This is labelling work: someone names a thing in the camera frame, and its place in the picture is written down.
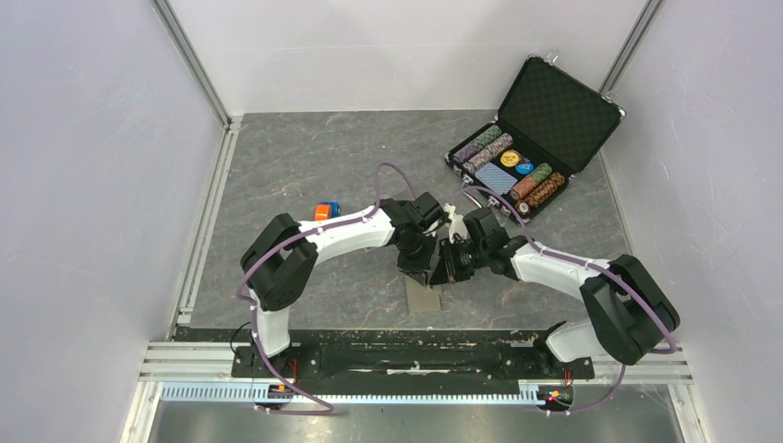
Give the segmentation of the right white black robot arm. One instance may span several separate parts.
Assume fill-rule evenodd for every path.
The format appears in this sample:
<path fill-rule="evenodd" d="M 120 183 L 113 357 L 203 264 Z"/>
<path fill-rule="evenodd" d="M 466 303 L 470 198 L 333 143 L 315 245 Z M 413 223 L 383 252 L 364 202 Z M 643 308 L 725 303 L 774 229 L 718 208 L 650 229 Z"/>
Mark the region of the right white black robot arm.
<path fill-rule="evenodd" d="M 469 212 L 440 240 L 439 261 L 429 282 L 455 284 L 483 268 L 515 281 L 546 286 L 584 303 L 588 318 L 562 321 L 536 341 L 536 370 L 555 377 L 583 357 L 608 355 L 635 365 L 660 343 L 676 347 L 672 333 L 681 318 L 641 263 L 623 254 L 588 259 L 509 236 L 489 208 Z"/>

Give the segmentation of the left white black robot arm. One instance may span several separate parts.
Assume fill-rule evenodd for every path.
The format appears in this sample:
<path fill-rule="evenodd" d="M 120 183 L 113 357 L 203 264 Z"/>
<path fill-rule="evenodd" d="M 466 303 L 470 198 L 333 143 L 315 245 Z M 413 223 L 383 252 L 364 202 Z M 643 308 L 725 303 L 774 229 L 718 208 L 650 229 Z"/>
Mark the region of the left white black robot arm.
<path fill-rule="evenodd" d="M 359 212 L 325 221 L 275 216 L 240 259 L 239 298 L 250 304 L 251 339 L 260 345 L 254 362 L 268 376 L 290 364 L 290 308 L 314 268 L 362 249 L 392 245 L 397 269 L 427 287 L 435 270 L 437 231 L 448 220 L 429 193 L 413 200 L 379 199 Z"/>

